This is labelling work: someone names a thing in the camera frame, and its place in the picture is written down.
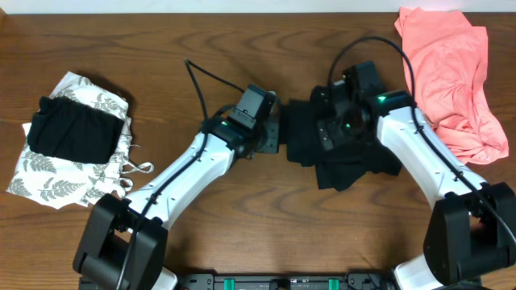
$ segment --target wood grain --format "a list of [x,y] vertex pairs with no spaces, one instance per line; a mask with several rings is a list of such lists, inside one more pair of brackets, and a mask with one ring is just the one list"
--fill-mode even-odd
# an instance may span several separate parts
[[2,29],[3,21],[6,18],[6,12],[0,8],[0,29]]
[[[202,120],[183,57],[245,86],[274,90],[284,103],[307,99],[323,84],[337,51],[363,35],[400,43],[396,14],[117,14],[10,15],[0,30],[0,189],[12,177],[23,122],[68,71],[90,77],[130,102],[138,188],[190,144]],[[490,109],[510,143],[516,117],[516,14],[467,14],[489,33]],[[404,89],[400,58],[377,43],[353,50],[339,67],[375,60],[390,89]],[[208,77],[199,81],[210,112],[240,95]],[[514,188],[516,158],[472,166],[492,183]],[[239,161],[181,215],[169,235],[166,265],[220,273],[341,272],[387,269],[422,251],[431,211],[418,186],[368,174],[349,190],[317,190],[313,168],[279,155]],[[72,260],[89,209],[60,210],[2,191],[0,288],[74,289]],[[516,286],[516,268],[485,277],[495,289]]]

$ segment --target green clip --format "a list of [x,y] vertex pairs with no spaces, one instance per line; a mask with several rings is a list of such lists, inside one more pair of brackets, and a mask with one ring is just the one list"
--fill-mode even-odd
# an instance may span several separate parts
[[234,279],[225,279],[224,280],[224,290],[235,290],[235,280]]
[[338,279],[329,279],[328,280],[328,290],[339,290],[339,280]]

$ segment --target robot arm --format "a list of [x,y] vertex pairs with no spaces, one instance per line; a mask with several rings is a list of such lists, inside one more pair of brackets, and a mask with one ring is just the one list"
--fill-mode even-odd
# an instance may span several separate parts
[[[391,110],[388,115],[378,118],[377,138],[380,143],[390,149],[402,162],[425,193],[432,209],[435,202],[443,199],[446,193],[457,195],[470,193],[471,190],[456,179],[453,172],[417,133],[412,121],[411,110],[409,106],[405,106]],[[431,142],[452,164],[460,168],[464,177],[474,184],[476,189],[482,189],[482,184],[486,183],[484,178],[471,171],[453,155],[428,126],[420,109],[416,109],[416,116]]]
[[[157,178],[121,201],[105,195],[97,202],[73,260],[73,269],[104,289],[115,289],[128,255],[127,242],[115,233],[131,231],[143,220],[133,242],[133,253],[137,255],[128,256],[122,289],[173,289],[177,277],[162,266],[168,229],[197,195],[225,174],[237,159],[253,152],[277,153],[278,127],[279,98],[250,85],[228,117],[224,118],[220,110],[206,120],[185,153]],[[156,191],[160,195],[142,217]]]
[[[401,290],[431,290],[453,285],[516,262],[516,249],[506,230],[477,194],[456,178],[420,130],[478,194],[490,201],[496,213],[515,232],[516,198],[507,184],[489,185],[462,164],[435,135],[417,108],[415,116],[420,128],[416,128],[412,97],[404,91],[386,92],[373,62],[344,71],[343,80],[334,83],[332,91],[334,97],[324,101],[332,104],[333,114],[318,120],[318,125],[330,128],[331,124],[338,124],[341,129],[323,132],[323,140],[332,145],[325,148],[339,150],[336,144],[346,142],[359,142],[364,146],[380,143],[407,168],[432,209],[424,255],[394,270]],[[481,220],[478,227],[470,227],[470,216]]]
[[[141,213],[151,194],[189,160],[194,158],[196,151],[201,147],[204,134],[205,133],[197,134],[185,153],[153,181],[143,186],[139,191],[127,195],[126,199],[131,201],[129,208],[137,213]],[[175,180],[170,182],[170,184],[164,188],[161,195],[158,196],[154,206],[147,212],[146,218],[159,218],[163,222],[162,226],[166,230],[170,229],[177,217],[185,210],[186,206],[188,206],[208,184],[224,175],[233,164],[235,150],[230,149],[227,146],[227,142],[215,135],[208,133],[207,138],[206,147],[201,158],[187,167]]]

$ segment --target white garment with fern print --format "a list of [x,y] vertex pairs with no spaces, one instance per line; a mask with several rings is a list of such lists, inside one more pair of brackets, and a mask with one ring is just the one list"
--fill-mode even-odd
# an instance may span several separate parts
[[[72,72],[53,90],[50,98],[54,97],[68,97],[122,119],[125,123],[116,150],[107,164],[81,164],[36,154],[26,142],[7,191],[56,209],[72,203],[96,203],[113,191],[123,197],[125,189],[120,185],[120,173],[129,160],[132,139],[127,102]],[[23,124],[26,136],[30,125]]]

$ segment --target black garment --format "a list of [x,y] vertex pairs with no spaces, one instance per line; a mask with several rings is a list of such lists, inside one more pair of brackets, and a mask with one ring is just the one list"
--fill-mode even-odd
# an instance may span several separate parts
[[281,143],[287,145],[288,161],[304,167],[315,165],[319,189],[342,191],[366,172],[398,175],[402,164],[378,141],[356,140],[332,151],[323,150],[315,122],[329,111],[328,102],[317,97],[324,92],[326,88],[316,87],[310,101],[291,100],[281,108]]
[[106,164],[123,120],[67,97],[41,97],[27,142],[31,151],[84,164]]

